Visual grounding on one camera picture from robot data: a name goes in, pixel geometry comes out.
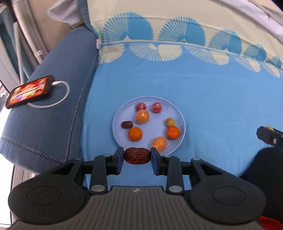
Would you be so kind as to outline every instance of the stitched edge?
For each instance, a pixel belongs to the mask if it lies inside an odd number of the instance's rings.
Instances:
[[[40,157],[43,157],[47,160],[50,160],[50,161],[53,161],[53,162],[56,162],[56,163],[63,163],[63,160],[58,160],[54,157],[49,157],[49,156],[45,155],[44,153],[40,152],[39,150],[36,150],[36,149],[29,147],[27,145],[24,145],[24,144],[20,144],[19,142],[15,141],[15,140],[7,137],[7,136],[1,136],[0,139],[5,140],[5,141],[7,141],[7,142],[19,147],[19,148],[22,148],[24,150],[32,152],[33,154],[38,155]]]
[[[72,137],[73,137],[73,130],[74,130],[74,126],[75,126],[75,122],[76,122],[76,118],[77,118],[77,114],[78,114],[78,110],[79,110],[79,106],[80,106],[80,102],[81,102],[81,99],[83,97],[83,93],[85,91],[85,87],[86,87],[86,84],[88,82],[88,79],[89,79],[89,76],[90,76],[90,73],[92,71],[92,68],[94,66],[94,63],[95,61],[97,60],[97,55],[95,56],[93,62],[92,62],[92,65],[89,69],[89,73],[87,75],[87,79],[83,85],[83,88],[82,88],[82,92],[79,96],[79,100],[78,100],[78,103],[77,103],[77,106],[76,106],[76,110],[75,110],[75,113],[74,113],[74,117],[73,117],[73,121],[72,121],[72,125],[71,125],[71,128],[70,128],[70,134],[69,134],[69,139],[68,139],[68,144],[67,144],[67,152],[66,152],[66,156],[65,156],[65,160],[64,162],[66,162],[68,159],[69,159],[69,154],[70,154],[70,148],[71,148],[71,141],[72,141]]]
[[[85,26],[83,28],[77,27],[77,28],[73,29],[70,33],[74,32],[74,31],[77,31],[77,30],[80,30],[80,29],[87,29],[87,30],[89,30],[89,28],[87,26]]]

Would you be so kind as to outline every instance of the light blue plate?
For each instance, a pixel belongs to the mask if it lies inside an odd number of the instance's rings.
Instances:
[[[150,120],[141,125],[134,121],[136,105],[139,102],[146,104],[146,110],[149,112],[150,116]],[[154,102],[160,102],[162,104],[163,108],[161,113],[152,112],[151,105]],[[124,149],[130,147],[150,149],[151,143],[156,137],[166,137],[167,127],[165,126],[165,120],[169,117],[175,120],[175,126],[180,129],[180,136],[176,140],[167,140],[167,147],[160,152],[160,154],[162,156],[168,155],[175,151],[182,143],[186,132],[186,125],[183,115],[178,108],[171,102],[160,97],[138,97],[122,105],[120,109],[118,109],[113,119],[113,136],[118,145],[122,146]],[[137,142],[130,141],[128,139],[129,130],[121,127],[121,123],[123,121],[132,121],[134,126],[141,128],[143,131],[142,139]]]

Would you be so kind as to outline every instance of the blue blanket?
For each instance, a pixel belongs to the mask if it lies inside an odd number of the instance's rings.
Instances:
[[[110,56],[104,56],[105,47],[101,50],[85,106],[85,161],[115,152],[114,115],[125,102],[141,96],[164,98],[183,114],[186,135],[172,155],[181,161],[198,157],[237,176],[265,147],[257,128],[283,129],[283,79],[267,63],[253,65],[244,56],[181,43],[167,49],[158,42],[114,45],[107,47]],[[184,182],[190,188],[187,176]],[[109,187],[165,184],[166,177],[155,176],[150,163],[124,162],[119,176],[108,176]]]

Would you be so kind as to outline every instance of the white cable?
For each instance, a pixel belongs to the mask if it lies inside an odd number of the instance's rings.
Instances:
[[[33,107],[33,108],[50,108],[50,107],[52,107],[52,106],[54,106],[54,105],[57,105],[57,104],[59,104],[59,103],[61,103],[63,100],[65,100],[66,98],[67,98],[67,96],[69,95],[69,93],[70,93],[70,86],[69,86],[69,84],[67,83],[67,82],[65,82],[65,81],[57,81],[57,82],[52,82],[52,86],[55,86],[55,85],[58,85],[58,84],[60,84],[60,83],[63,83],[65,86],[66,86],[66,88],[67,88],[67,91],[66,91],[66,95],[60,100],[60,101],[58,101],[58,102],[56,102],[56,103],[54,103],[54,104],[51,104],[51,105],[34,105],[34,104],[32,104],[32,103],[28,103],[28,105],[29,106],[31,106],[31,107]]]

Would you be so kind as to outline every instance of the metal screw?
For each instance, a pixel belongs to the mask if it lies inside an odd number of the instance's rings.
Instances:
[[[105,190],[105,187],[101,184],[96,184],[94,186],[91,187],[91,190],[94,192],[102,192]]]
[[[178,193],[178,192],[181,192],[183,190],[183,188],[179,185],[172,185],[168,188],[168,190],[170,192]]]

